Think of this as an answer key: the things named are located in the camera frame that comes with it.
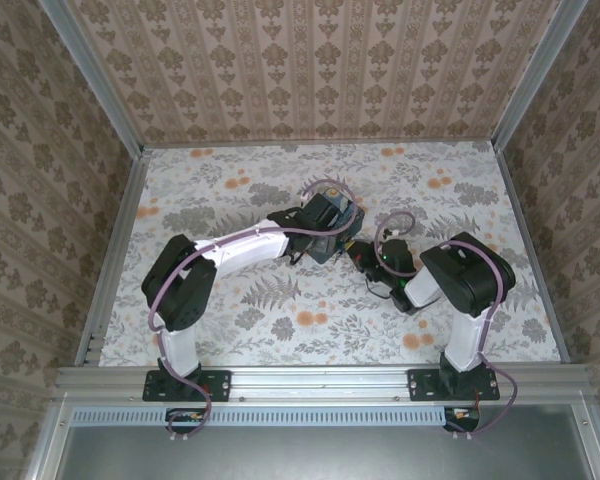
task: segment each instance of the floral surface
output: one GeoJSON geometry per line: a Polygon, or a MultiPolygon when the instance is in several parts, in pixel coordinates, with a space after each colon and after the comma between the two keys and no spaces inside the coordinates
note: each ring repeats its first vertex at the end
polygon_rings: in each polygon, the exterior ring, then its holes
{"type": "MultiPolygon", "coordinates": [[[[498,361],[559,360],[516,220],[487,142],[165,149],[153,152],[101,365],[153,365],[140,284],[173,235],[206,239],[297,206],[306,181],[345,179],[370,239],[389,212],[409,209],[416,256],[467,231],[505,257],[517,285],[495,316],[485,352],[498,361]]],[[[408,220],[396,219],[406,227],[408,220]]],[[[452,307],[414,316],[369,293],[346,256],[253,264],[216,280],[196,328],[206,365],[395,364],[437,361],[452,307]]],[[[373,288],[381,290],[382,286],[373,288]]]]}

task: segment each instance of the patterned wallpaper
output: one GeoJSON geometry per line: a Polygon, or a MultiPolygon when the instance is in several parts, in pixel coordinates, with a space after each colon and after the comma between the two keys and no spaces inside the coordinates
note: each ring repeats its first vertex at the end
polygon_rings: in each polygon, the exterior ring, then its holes
{"type": "Polygon", "coordinates": [[[69,0],[146,143],[487,138],[558,0],[69,0]]]}
{"type": "Polygon", "coordinates": [[[0,1],[0,479],[89,309],[130,159],[35,1],[0,1]]]}
{"type": "Polygon", "coordinates": [[[592,0],[506,148],[575,361],[600,399],[600,0],[592,0]]]}

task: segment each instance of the purple cable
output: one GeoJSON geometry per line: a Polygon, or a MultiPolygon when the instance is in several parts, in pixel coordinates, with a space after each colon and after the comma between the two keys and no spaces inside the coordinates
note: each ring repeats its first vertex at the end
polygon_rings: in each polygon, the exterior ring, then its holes
{"type": "Polygon", "coordinates": [[[491,362],[489,362],[489,360],[486,359],[486,357],[484,356],[484,345],[487,341],[487,333],[489,332],[489,326],[491,324],[491,318],[493,317],[493,314],[495,313],[496,309],[498,308],[498,306],[500,305],[500,303],[502,303],[502,297],[504,296],[504,280],[502,278],[502,274],[500,273],[500,270],[498,270],[498,267],[496,266],[496,264],[494,263],[493,260],[491,260],[491,258],[489,258],[489,255],[487,255],[486,253],[484,253],[482,250],[480,250],[479,248],[475,247],[474,245],[471,245],[469,243],[466,242],[461,242],[458,240],[449,240],[447,242],[443,242],[440,244],[440,246],[445,246],[445,245],[450,245],[450,246],[455,246],[455,247],[461,247],[461,248],[465,248],[467,250],[472,251],[473,253],[475,253],[476,255],[478,255],[479,257],[481,257],[486,263],[487,265],[489,265],[489,268],[491,268],[491,271],[493,271],[493,275],[496,278],[496,284],[498,286],[498,291],[496,294],[496,299],[493,302],[493,304],[491,305],[491,308],[489,308],[489,311],[487,312],[487,315],[485,317],[485,324],[484,327],[482,328],[482,334],[480,336],[480,342],[478,343],[478,355],[480,356],[480,360],[482,360],[482,362],[490,369],[492,369],[494,372],[502,375],[503,377],[505,377],[507,380],[509,380],[509,382],[511,382],[511,385],[513,387],[513,392],[511,393],[511,397],[509,398],[509,401],[507,402],[507,404],[505,405],[504,409],[502,410],[502,412],[500,412],[500,414],[489,424],[485,425],[484,427],[478,428],[477,430],[474,430],[473,432],[466,432],[467,437],[469,435],[476,435],[478,433],[483,433],[487,430],[489,430],[491,427],[493,427],[496,423],[498,423],[500,420],[502,420],[502,417],[504,417],[507,412],[509,411],[509,409],[511,408],[511,406],[513,405],[513,403],[516,401],[516,398],[518,397],[518,383],[515,381],[515,379],[509,375],[507,372],[505,372],[504,370],[501,370],[497,367],[495,367],[491,362]]]}
{"type": "Polygon", "coordinates": [[[382,229],[384,228],[384,226],[387,223],[389,223],[389,220],[391,220],[392,218],[397,217],[399,215],[406,215],[407,217],[411,218],[411,225],[406,230],[401,231],[400,235],[406,235],[411,230],[413,230],[413,228],[416,226],[416,217],[414,217],[413,214],[411,212],[409,212],[408,210],[399,210],[397,212],[390,213],[389,215],[387,215],[387,218],[385,218],[382,222],[380,222],[380,225],[378,225],[378,229],[376,230],[376,236],[373,238],[373,251],[376,254],[378,263],[380,263],[380,265],[382,265],[382,267],[390,274],[395,275],[396,277],[405,277],[405,278],[415,277],[418,272],[411,272],[411,273],[398,272],[397,270],[394,270],[389,265],[387,265],[385,263],[385,261],[382,260],[382,256],[380,255],[380,233],[382,233],[382,229]]]}
{"type": "MultiPolygon", "coordinates": [[[[356,197],[355,197],[354,193],[344,182],[340,182],[340,181],[333,180],[330,178],[325,178],[323,180],[317,180],[317,181],[311,183],[309,186],[307,186],[304,189],[304,191],[302,192],[302,194],[305,195],[305,194],[311,192],[316,185],[320,185],[320,184],[324,184],[324,183],[329,183],[329,184],[338,186],[339,188],[344,190],[351,198],[351,203],[353,204],[353,211],[351,212],[351,217],[349,218],[347,223],[344,224],[342,227],[336,228],[335,230],[328,230],[325,232],[316,231],[316,230],[306,230],[303,228],[264,227],[264,228],[249,230],[246,232],[240,232],[235,235],[231,235],[230,237],[227,237],[227,238],[219,240],[215,243],[209,244],[206,247],[202,247],[200,250],[193,252],[191,255],[189,255],[187,258],[185,258],[182,262],[180,262],[180,264],[178,264],[178,266],[173,270],[173,272],[171,272],[171,274],[167,277],[167,279],[165,280],[165,282],[162,285],[162,287],[160,288],[160,290],[158,290],[156,298],[154,299],[153,303],[151,304],[151,308],[149,309],[148,323],[149,323],[149,329],[152,332],[155,332],[158,334],[158,348],[160,349],[160,356],[162,358],[162,364],[164,365],[165,369],[167,370],[167,372],[169,372],[169,374],[172,377],[174,377],[176,380],[180,381],[181,383],[184,383],[185,385],[188,385],[189,387],[198,391],[204,397],[205,403],[206,403],[205,414],[204,414],[201,422],[190,433],[188,433],[187,436],[196,435],[202,429],[202,427],[207,423],[209,416],[211,415],[211,397],[209,397],[209,394],[206,391],[204,391],[204,389],[202,389],[199,385],[197,385],[194,382],[187,380],[185,377],[179,375],[173,369],[173,366],[167,360],[167,354],[166,354],[166,350],[164,348],[164,343],[162,341],[162,335],[161,335],[161,333],[164,331],[164,325],[156,326],[153,322],[156,312],[158,310],[158,305],[160,305],[160,302],[162,301],[162,298],[164,297],[165,293],[167,292],[167,290],[169,289],[169,287],[171,286],[171,284],[173,283],[175,278],[178,275],[180,275],[180,272],[182,272],[182,270],[184,270],[187,267],[187,265],[189,265],[191,262],[193,262],[196,258],[198,258],[201,255],[204,255],[207,252],[210,252],[211,250],[213,250],[215,248],[223,247],[225,245],[228,245],[237,240],[241,240],[243,238],[251,237],[254,235],[265,234],[265,233],[299,233],[302,235],[311,235],[311,236],[315,236],[315,237],[329,237],[329,236],[337,235],[338,233],[346,231],[356,220],[356,214],[358,213],[358,204],[356,202],[356,197]]],[[[170,419],[169,427],[173,424],[173,418],[174,417],[172,417],[170,419]]],[[[171,429],[170,432],[172,435],[177,435],[175,432],[173,432],[173,429],[171,429]]]]}

